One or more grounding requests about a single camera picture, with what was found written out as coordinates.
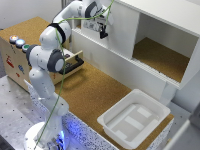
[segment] cork surface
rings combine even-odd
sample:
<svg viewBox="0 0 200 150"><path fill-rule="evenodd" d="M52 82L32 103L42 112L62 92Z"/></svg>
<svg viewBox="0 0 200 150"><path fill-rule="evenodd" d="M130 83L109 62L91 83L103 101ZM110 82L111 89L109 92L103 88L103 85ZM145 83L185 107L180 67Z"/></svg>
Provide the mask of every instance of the cork surface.
<svg viewBox="0 0 200 150"><path fill-rule="evenodd" d="M135 45L133 57L178 82L181 82L190 60L149 38Z"/></svg>
<svg viewBox="0 0 200 150"><path fill-rule="evenodd" d="M11 35L20 35L27 44L40 44L39 36L48 24L36 17L0 31L0 36L9 41ZM60 85L61 83L56 85L56 93L59 92ZM131 89L85 62L80 71L65 79L61 96L69 103L72 113L123 150L105 134L97 118L129 92ZM172 119L173 116L169 115L137 150L146 149Z"/></svg>

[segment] white container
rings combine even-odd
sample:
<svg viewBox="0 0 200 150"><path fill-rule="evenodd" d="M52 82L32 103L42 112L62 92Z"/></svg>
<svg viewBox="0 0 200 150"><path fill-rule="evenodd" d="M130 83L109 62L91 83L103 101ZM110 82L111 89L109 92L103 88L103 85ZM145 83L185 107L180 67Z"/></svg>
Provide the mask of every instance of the white container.
<svg viewBox="0 0 200 150"><path fill-rule="evenodd" d="M169 113L169 108L135 89L97 120L119 145L136 149Z"/></svg>

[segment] robotic arm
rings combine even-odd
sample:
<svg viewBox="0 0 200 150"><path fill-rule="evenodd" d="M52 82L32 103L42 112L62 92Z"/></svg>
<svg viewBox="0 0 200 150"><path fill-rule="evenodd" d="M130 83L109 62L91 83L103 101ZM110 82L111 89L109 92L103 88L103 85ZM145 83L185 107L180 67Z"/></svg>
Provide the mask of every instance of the robotic arm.
<svg viewBox="0 0 200 150"><path fill-rule="evenodd" d="M64 58L61 53L62 48L60 42L64 43L71 35L69 23L63 20L71 17L91 18L102 14L105 10L106 7L100 3L100 0L73 1L63 9L54 18L53 23L42 32L39 39L41 46L31 45L27 50L26 58L28 63L32 66L29 72L31 84L37 92L40 102L46 106L49 112L54 109L58 95L55 93L55 87L48 72L59 72L63 68ZM108 19L107 15L108 11L98 18L86 20L84 26L100 32L100 38L104 38L108 36L108 34L105 33L105 23L107 22L109 25L113 24L112 15L110 14ZM63 130L62 116L68 113L68 109L68 103L62 97L59 97L50 120L46 122L46 127L43 126L34 139L35 142L39 142L39 149L56 150L53 147L49 147L49 143L52 141L55 143L56 139L60 137L58 135L61 135ZM63 143L60 149L66 149L67 145L65 145L65 140L59 140Z"/></svg>

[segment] green cable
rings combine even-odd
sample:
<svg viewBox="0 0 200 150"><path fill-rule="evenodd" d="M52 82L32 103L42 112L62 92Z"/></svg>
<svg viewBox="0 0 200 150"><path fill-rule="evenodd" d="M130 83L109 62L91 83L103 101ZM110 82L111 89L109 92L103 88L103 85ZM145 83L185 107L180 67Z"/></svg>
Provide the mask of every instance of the green cable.
<svg viewBox="0 0 200 150"><path fill-rule="evenodd" d="M114 0L112 0L111 4L108 6L108 8L107 8L104 12L102 12L101 14L99 14L99 15L97 15L97 16L94 16L94 17L91 17L91 18L68 18L68 19L61 20L61 21L59 22L59 24L62 23L63 21L67 21L67 20L90 20L90 19L94 19L94 18L97 18L97 17L101 16L102 14L104 14L104 13L109 9L108 15L107 15L107 18L106 18L106 23L105 23L105 24L107 25L108 16L109 16L109 14L110 14L110 9L111 9L111 6L112 6L113 2L114 2ZM63 57L64 57L64 51L63 51L63 47L62 47L60 38L59 38L59 36L58 36L58 30L57 30L57 29L56 29L56 36L57 36L57 38L58 38L58 42L59 42L60 48L61 48L61 50L62 50L62 55L63 55ZM60 95L61 95L61 91L62 91L62 89L63 89L64 76L65 76L65 67L64 67L64 71L63 71L63 75L62 75L62 82L61 82L61 87L60 87L60 90L59 90L58 98L57 98L56 103L55 103L55 105L54 105L54 107L53 107L53 109L52 109L52 111L51 111L51 113L50 113L49 118L47 119L47 122L46 122L46 124L45 124L45 126L44 126L44 129L42 130L42 133L41 133L41 135L40 135L40 137L39 137L39 139L38 139L36 145L35 145L34 150L36 149L38 143L40 142L40 140L41 140L41 138L42 138L42 135L43 135L43 133L44 133L44 130L46 129L46 126L47 126L47 124L49 123L49 120L50 120L50 118L51 118L51 116L52 116L52 114L53 114L53 112L54 112L54 110L55 110L55 108L56 108L56 106L57 106L58 100L59 100Z"/></svg>

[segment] brown box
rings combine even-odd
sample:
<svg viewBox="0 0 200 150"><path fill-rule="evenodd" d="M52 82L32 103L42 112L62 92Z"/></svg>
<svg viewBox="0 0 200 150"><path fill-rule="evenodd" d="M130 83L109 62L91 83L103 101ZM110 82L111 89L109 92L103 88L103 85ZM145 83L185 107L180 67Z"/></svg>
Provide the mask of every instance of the brown box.
<svg viewBox="0 0 200 150"><path fill-rule="evenodd" d="M6 74L27 91L28 88L24 82L24 79L30 82L29 71L31 67L28 65L26 60L26 54L23 53L21 49L16 48L15 45L10 44L9 38L12 35L17 35L19 38L24 39L29 45L40 45L40 34L48 26L48 24L49 23L45 20L36 17L0 31L0 50ZM65 48L69 49L69 40L67 40L64 45ZM79 58L83 58L82 51L75 54L75 56L76 55L78 55ZM72 65L75 64L75 56L67 58L66 62ZM66 74L65 78L81 68L82 66ZM59 73L50 73L49 75L54 84L62 80L62 75Z"/></svg>

